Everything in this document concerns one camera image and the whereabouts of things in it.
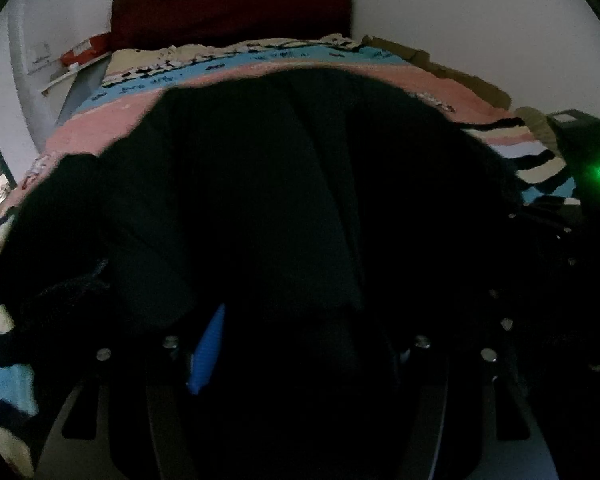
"blue stripe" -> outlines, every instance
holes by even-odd
[[[38,413],[38,405],[33,397],[33,370],[29,365],[0,368],[1,400],[29,416]]]
[[[563,198],[568,198],[573,196],[573,192],[576,189],[576,181],[570,176],[567,180],[564,181],[563,184],[560,184],[557,188],[555,188],[549,196],[560,196]],[[531,204],[534,200],[540,198],[541,196],[546,196],[546,193],[540,191],[536,186],[531,186],[528,189],[525,189],[522,193],[522,200],[526,204]]]
[[[573,196],[573,191],[576,189],[576,181],[570,176],[564,184],[561,184],[550,193],[551,196],[563,196],[565,198]]]
[[[100,106],[126,95],[148,92],[158,88],[177,85],[195,76],[209,74],[218,70],[227,70],[237,66],[279,59],[296,59],[329,62],[362,62],[373,64],[406,64],[407,62],[395,54],[379,48],[365,46],[358,52],[338,50],[325,45],[302,46],[296,48],[275,48],[264,52],[242,52],[227,57],[218,57],[203,61],[183,68],[156,73],[145,78],[136,78],[124,81],[108,88],[98,88],[75,113],[80,113],[89,108]]]

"wall outlet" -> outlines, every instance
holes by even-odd
[[[51,49],[45,42],[36,43],[27,49],[27,72],[35,72],[51,63]]]

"striped blanket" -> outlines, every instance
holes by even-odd
[[[492,107],[455,81],[438,79],[378,49],[366,47],[364,52],[357,52],[355,45],[347,43],[346,48],[314,44],[288,49],[277,44],[270,50],[224,56],[222,62],[207,59],[185,66],[161,66],[156,68],[159,76],[150,71],[140,75],[142,71],[128,71],[128,75],[119,72],[108,78],[106,86],[99,88],[47,141],[45,152],[7,198],[6,205],[17,206],[65,154],[98,154],[126,136],[164,88],[174,84],[204,86],[228,78],[258,77],[278,70],[314,66],[339,68],[385,81],[437,108],[514,166],[525,203],[541,200],[577,203],[573,197],[574,181],[564,161],[535,140],[522,120]],[[476,192],[467,190],[467,199],[472,200]],[[0,226],[0,247],[9,226],[10,221]],[[35,264],[35,255],[23,257],[32,258]],[[12,329],[13,321],[0,304],[0,342],[8,340]],[[23,476],[30,477],[34,460],[20,430],[24,421],[38,412],[33,395],[35,375],[26,363],[2,361],[0,356],[0,452]]]

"metal bolt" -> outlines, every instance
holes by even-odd
[[[506,330],[507,332],[511,332],[511,329],[513,328],[513,320],[509,319],[508,317],[504,318],[500,324],[502,325],[503,329]]]
[[[178,339],[178,336],[176,336],[176,335],[168,335],[167,337],[164,338],[164,341],[162,342],[162,346],[169,350],[173,350],[174,348],[177,348],[179,344],[180,344],[180,340]]]
[[[111,350],[108,348],[101,348],[96,352],[96,359],[98,361],[106,361],[111,357]]]
[[[425,350],[431,348],[431,341],[425,335],[417,335],[415,345],[418,348],[424,348]]]
[[[498,354],[491,348],[483,348],[480,355],[488,363],[494,363],[498,360]]]

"black device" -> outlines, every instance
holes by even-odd
[[[600,213],[600,119],[579,110],[547,115],[584,212]]]

